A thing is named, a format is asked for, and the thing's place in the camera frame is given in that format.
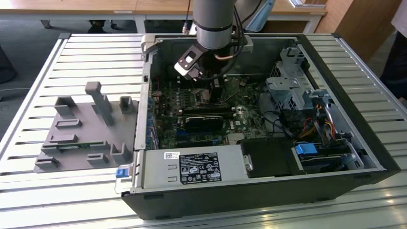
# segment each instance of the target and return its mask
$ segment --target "metal slatted table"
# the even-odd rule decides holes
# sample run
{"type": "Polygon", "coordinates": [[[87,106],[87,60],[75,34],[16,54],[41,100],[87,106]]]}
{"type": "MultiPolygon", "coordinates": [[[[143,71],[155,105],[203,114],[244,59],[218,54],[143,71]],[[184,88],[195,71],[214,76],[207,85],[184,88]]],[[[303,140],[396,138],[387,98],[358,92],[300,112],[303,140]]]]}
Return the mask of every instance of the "metal slatted table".
{"type": "MultiPolygon", "coordinates": [[[[0,228],[342,229],[407,224],[406,108],[342,39],[331,35],[310,35],[308,39],[403,169],[399,174],[332,201],[143,221],[115,193],[115,168],[32,173],[59,95],[89,102],[84,85],[100,81],[111,101],[123,95],[139,99],[141,35],[73,34],[57,40],[0,144],[0,228]]],[[[312,75],[323,87],[316,72],[312,75]]]]}

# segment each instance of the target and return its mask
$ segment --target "blue tab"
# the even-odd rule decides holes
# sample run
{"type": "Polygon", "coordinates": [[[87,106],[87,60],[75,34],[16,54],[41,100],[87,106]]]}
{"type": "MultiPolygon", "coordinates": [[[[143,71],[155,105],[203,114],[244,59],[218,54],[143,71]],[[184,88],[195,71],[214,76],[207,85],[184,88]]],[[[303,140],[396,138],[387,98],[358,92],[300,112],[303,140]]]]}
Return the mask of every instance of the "blue tab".
{"type": "Polygon", "coordinates": [[[298,152],[298,155],[300,155],[300,154],[318,154],[315,145],[312,143],[299,144],[295,147],[295,150],[298,152]]]}
{"type": "Polygon", "coordinates": [[[128,177],[128,168],[117,168],[116,170],[116,178],[128,177]]]}

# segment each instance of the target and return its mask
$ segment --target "white cable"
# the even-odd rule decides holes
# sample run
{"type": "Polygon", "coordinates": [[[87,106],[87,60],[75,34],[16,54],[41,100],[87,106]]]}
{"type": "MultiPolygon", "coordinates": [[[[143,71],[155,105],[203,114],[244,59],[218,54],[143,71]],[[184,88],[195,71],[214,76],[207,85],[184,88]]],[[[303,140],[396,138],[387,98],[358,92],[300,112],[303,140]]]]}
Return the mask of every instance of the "white cable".
{"type": "Polygon", "coordinates": [[[0,92],[13,91],[13,90],[29,90],[31,88],[11,88],[11,89],[0,89],[0,92]]]}

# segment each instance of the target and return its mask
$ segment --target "gray robot arm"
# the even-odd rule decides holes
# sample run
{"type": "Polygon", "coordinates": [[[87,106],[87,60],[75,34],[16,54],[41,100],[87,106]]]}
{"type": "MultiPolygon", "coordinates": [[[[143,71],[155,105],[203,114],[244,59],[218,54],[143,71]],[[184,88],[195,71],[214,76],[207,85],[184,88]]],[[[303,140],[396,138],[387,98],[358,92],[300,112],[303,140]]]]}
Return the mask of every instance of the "gray robot arm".
{"type": "MultiPolygon", "coordinates": [[[[244,6],[252,5],[255,12],[247,13],[248,18],[259,15],[259,10],[274,0],[239,0],[236,4],[239,11],[244,12],[244,6]]],[[[238,54],[242,52],[247,40],[239,25],[232,35],[234,16],[239,17],[235,7],[236,0],[195,0],[193,1],[193,23],[196,24],[196,40],[184,55],[175,64],[175,69],[187,78],[206,80],[216,78],[231,69],[236,59],[236,53],[231,55],[231,48],[238,54]]]]}

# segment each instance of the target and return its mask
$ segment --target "power supply label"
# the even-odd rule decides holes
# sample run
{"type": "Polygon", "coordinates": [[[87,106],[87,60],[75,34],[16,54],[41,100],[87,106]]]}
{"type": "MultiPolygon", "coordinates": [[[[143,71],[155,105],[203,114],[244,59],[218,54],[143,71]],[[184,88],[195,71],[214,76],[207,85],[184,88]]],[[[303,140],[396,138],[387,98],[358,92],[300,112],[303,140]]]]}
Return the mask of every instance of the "power supply label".
{"type": "Polygon", "coordinates": [[[179,155],[183,185],[222,181],[218,153],[179,155]]]}

